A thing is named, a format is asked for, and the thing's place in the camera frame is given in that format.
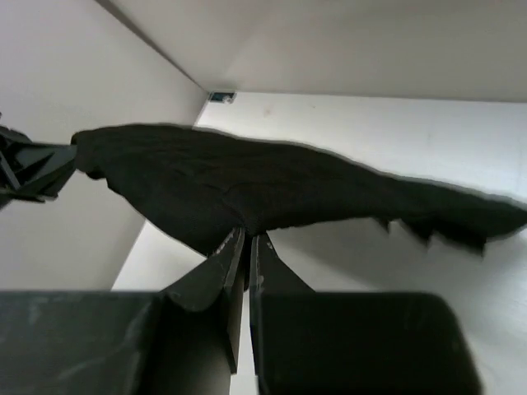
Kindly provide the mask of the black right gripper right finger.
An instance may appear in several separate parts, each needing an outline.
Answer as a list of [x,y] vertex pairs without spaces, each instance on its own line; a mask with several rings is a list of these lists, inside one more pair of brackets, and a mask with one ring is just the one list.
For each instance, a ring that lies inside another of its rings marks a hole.
[[480,394],[452,308],[423,292],[322,292],[252,241],[250,333],[262,394]]

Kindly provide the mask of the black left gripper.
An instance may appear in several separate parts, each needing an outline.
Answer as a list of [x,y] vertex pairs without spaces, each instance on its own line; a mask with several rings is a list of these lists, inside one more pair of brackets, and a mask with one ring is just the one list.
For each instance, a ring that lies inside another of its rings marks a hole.
[[42,204],[56,199],[75,171],[76,155],[73,145],[33,143],[2,125],[1,209],[12,201]]

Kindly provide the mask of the black pleated skirt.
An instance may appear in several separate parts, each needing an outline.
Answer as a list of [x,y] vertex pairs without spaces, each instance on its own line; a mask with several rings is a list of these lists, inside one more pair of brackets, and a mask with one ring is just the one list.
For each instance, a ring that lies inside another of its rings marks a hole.
[[419,241],[440,235],[482,252],[526,226],[509,197],[403,177],[292,142],[167,123],[72,135],[76,167],[126,199],[159,230],[210,254],[235,228],[249,236],[320,222],[403,223]]

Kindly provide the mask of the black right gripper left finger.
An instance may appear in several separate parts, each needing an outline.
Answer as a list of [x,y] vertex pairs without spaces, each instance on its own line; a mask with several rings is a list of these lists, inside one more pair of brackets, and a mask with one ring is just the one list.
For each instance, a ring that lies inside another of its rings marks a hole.
[[160,291],[4,291],[4,394],[226,394],[245,233]]

